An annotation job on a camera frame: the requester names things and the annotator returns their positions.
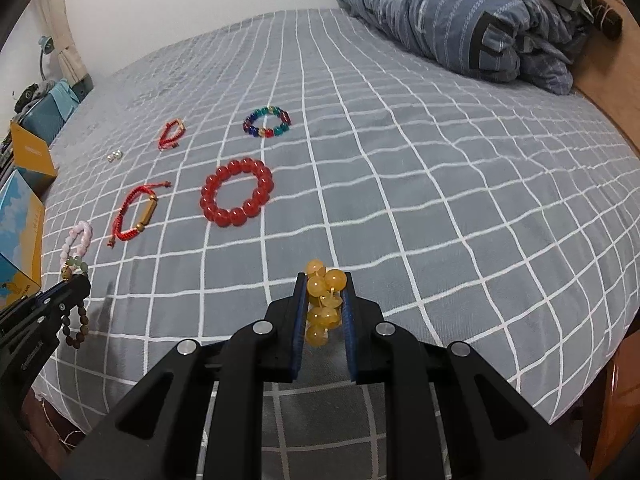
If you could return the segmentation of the teal suitcase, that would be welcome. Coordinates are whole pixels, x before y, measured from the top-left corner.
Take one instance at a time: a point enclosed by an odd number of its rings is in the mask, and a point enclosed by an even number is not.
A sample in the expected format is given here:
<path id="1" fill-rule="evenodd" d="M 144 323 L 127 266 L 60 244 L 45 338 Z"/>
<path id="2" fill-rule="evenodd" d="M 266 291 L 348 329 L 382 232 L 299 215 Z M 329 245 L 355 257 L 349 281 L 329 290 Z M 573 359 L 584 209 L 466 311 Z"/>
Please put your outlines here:
<path id="1" fill-rule="evenodd" d="M 80 99 L 65 79 L 43 81 L 32 102 L 18 114 L 17 123 L 50 145 L 79 104 Z"/>

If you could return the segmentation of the blue patterned folded duvet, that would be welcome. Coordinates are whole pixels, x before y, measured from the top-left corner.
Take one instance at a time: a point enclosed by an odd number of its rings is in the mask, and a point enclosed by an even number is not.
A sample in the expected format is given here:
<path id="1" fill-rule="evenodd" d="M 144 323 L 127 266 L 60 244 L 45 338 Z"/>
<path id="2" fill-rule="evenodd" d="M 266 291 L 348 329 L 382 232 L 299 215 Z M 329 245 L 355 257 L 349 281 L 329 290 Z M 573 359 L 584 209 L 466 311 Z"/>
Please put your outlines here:
<path id="1" fill-rule="evenodd" d="M 592 14 L 585 0 L 337 0 L 356 18 L 447 70 L 523 79 L 557 96 L 573 88 Z"/>

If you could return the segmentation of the blue yellow cardboard box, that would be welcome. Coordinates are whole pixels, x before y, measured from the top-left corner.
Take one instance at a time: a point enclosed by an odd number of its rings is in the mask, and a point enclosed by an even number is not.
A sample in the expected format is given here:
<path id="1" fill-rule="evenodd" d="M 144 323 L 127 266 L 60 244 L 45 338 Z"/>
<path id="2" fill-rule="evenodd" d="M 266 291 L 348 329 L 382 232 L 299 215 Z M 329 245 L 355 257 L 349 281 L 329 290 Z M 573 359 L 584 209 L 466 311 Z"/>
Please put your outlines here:
<path id="1" fill-rule="evenodd" d="M 13 162 L 1 179 L 1 307 L 40 291 L 44 205 L 58 172 L 45 140 L 12 122 Z"/>

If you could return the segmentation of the grey checked bed sheet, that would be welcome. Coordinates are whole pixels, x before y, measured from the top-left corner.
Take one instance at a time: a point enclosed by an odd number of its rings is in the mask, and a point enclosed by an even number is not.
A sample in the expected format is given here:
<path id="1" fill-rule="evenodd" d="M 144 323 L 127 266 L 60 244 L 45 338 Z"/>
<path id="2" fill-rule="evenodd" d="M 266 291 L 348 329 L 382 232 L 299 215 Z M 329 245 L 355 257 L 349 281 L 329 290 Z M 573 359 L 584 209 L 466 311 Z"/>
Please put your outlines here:
<path id="1" fill-rule="evenodd" d="M 419 339 L 468 342 L 548 420 L 638 311 L 639 161 L 600 110 L 457 76 L 341 11 L 145 55 L 51 151 L 42 282 L 89 222 L 90 324 L 34 388 L 82 430 L 180 340 L 260 318 L 314 258 Z"/>

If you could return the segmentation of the wooden bed frame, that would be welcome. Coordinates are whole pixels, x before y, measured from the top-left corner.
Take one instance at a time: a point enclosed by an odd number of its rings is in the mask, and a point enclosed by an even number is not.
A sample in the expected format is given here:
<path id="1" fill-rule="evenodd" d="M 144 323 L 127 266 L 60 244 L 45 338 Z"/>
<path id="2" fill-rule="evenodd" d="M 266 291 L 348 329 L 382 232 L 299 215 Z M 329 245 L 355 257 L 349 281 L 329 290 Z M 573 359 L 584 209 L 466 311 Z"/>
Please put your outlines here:
<path id="1" fill-rule="evenodd" d="M 574 69 L 576 86 L 639 148 L 639 0 L 603 0 L 620 14 L 620 38 L 598 32 Z M 582 459 L 593 479 L 639 477 L 639 319 L 582 395 Z"/>

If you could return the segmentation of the blue desk lamp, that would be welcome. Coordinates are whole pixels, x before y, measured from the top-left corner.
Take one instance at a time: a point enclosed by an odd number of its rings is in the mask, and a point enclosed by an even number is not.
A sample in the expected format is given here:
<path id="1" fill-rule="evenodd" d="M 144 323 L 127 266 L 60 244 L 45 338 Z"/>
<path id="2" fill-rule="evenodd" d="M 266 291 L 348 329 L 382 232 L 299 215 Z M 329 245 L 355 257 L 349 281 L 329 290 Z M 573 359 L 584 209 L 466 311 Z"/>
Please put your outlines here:
<path id="1" fill-rule="evenodd" d="M 39 55 L 39 73 L 42 80 L 46 80 L 47 76 L 44 73 L 43 67 L 43 59 L 46 55 L 50 55 L 54 49 L 54 42 L 50 36 L 41 36 L 38 40 L 38 44 L 40 47 L 40 55 Z"/>

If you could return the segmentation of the beige curtain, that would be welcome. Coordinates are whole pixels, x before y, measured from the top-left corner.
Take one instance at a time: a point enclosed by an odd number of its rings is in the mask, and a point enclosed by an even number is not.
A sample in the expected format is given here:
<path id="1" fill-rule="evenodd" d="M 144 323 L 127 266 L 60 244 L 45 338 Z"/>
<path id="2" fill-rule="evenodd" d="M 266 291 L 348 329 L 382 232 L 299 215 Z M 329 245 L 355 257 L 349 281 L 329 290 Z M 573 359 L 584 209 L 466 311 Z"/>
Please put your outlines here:
<path id="1" fill-rule="evenodd" d="M 44 32 L 53 40 L 63 77 L 71 86 L 78 84 L 89 73 L 70 30 L 66 0 L 35 0 L 35 9 Z"/>

